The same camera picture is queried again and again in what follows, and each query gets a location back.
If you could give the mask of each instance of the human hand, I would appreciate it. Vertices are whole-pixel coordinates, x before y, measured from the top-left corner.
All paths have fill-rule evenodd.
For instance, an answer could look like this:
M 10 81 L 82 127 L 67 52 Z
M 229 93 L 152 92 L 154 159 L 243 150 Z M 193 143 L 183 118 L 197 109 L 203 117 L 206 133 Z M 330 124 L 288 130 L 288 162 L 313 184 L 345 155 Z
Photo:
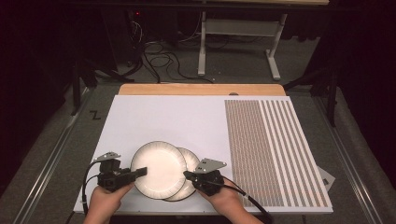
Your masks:
M 224 178 L 224 185 L 236 188 L 236 185 L 226 178 Z M 234 224 L 262 223 L 245 209 L 238 193 L 233 189 L 221 188 L 219 193 L 210 197 L 200 190 L 197 191 L 212 204 L 219 214 L 227 217 Z
M 109 223 L 110 218 L 121 206 L 121 198 L 134 187 L 134 183 L 110 192 L 97 186 L 91 196 L 90 209 L 85 217 L 84 224 Z

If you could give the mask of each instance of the table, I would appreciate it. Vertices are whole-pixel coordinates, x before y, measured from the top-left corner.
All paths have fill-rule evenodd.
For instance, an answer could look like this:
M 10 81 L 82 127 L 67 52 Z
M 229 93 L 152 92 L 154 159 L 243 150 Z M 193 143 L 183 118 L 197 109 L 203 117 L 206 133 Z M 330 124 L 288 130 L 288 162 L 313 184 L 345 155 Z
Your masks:
M 325 6 L 328 0 L 204 0 L 206 2 L 239 2 L 254 4 L 284 4 L 284 5 L 316 5 Z M 280 74 L 276 66 L 275 52 L 282 35 L 288 14 L 282 14 L 279 21 L 239 21 L 239 20 L 219 20 L 207 19 L 206 12 L 202 12 L 201 23 L 201 47 L 199 52 L 198 76 L 205 75 L 205 37 L 206 34 L 217 35 L 251 35 L 251 36 L 271 36 L 273 44 L 265 51 L 266 59 L 270 65 L 271 74 L 274 80 L 280 80 Z
M 271 213 L 332 212 L 290 98 L 280 85 L 124 84 L 93 157 L 116 148 L 123 155 L 120 167 L 125 168 L 139 147 L 152 141 L 187 148 L 200 159 L 225 161 L 228 165 L 221 173 Z M 97 173 L 92 168 L 89 176 Z M 94 186 L 87 186 L 87 196 Z M 76 212 L 82 212 L 79 198 Z M 244 206 L 259 213 L 246 200 Z M 169 203 L 133 189 L 123 198 L 119 214 L 210 215 L 216 211 L 197 193 Z

